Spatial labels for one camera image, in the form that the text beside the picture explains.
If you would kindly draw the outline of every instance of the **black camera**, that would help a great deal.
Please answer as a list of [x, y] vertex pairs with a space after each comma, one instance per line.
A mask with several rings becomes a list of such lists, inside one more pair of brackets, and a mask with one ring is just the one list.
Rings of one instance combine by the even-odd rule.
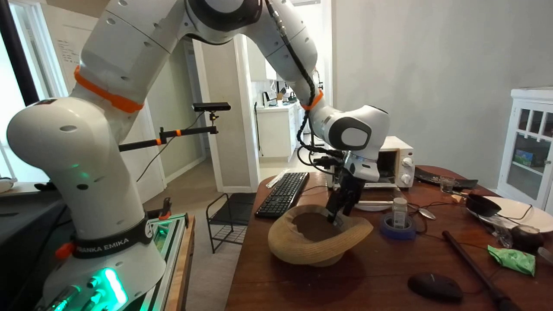
[[196, 112], [228, 111], [231, 109], [228, 102], [195, 102], [192, 107]]

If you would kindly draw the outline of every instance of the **oven knob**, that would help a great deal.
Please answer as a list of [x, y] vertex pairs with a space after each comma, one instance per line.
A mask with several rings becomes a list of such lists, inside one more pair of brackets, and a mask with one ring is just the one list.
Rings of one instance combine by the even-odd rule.
[[408, 185], [411, 182], [411, 175], [403, 174], [400, 179], [404, 184]]
[[415, 165], [413, 164], [413, 159], [411, 159], [411, 158], [405, 158], [405, 159], [403, 159], [403, 161], [401, 161], [401, 164], [402, 164], [403, 166], [405, 166], [405, 167], [413, 167], [413, 166], [415, 166]]

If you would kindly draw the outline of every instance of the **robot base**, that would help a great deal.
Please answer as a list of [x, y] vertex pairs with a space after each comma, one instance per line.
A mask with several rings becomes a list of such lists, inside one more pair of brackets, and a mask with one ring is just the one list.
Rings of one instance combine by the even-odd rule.
[[[119, 253], [94, 259], [68, 258], [44, 283], [44, 301], [54, 301], [68, 286], [78, 289], [62, 310], [82, 310], [97, 300], [88, 311], [116, 311], [149, 291], [165, 272], [155, 243], [137, 243]], [[95, 280], [94, 286], [88, 284]]]

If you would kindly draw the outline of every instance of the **blue tape roll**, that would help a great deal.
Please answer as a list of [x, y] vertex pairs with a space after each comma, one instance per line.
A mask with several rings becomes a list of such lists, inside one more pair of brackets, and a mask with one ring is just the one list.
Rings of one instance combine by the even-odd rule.
[[390, 239], [394, 240], [414, 240], [416, 236], [415, 221], [411, 216], [407, 216], [405, 222], [407, 227], [405, 229], [398, 229], [388, 225], [393, 223], [394, 214], [389, 212], [380, 218], [380, 232]]

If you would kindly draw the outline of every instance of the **black bowl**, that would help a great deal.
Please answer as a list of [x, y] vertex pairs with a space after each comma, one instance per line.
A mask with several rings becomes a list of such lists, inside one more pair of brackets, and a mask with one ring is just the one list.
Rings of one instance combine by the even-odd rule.
[[466, 205], [471, 212], [484, 217], [491, 217], [501, 211], [494, 201], [474, 193], [469, 193]]

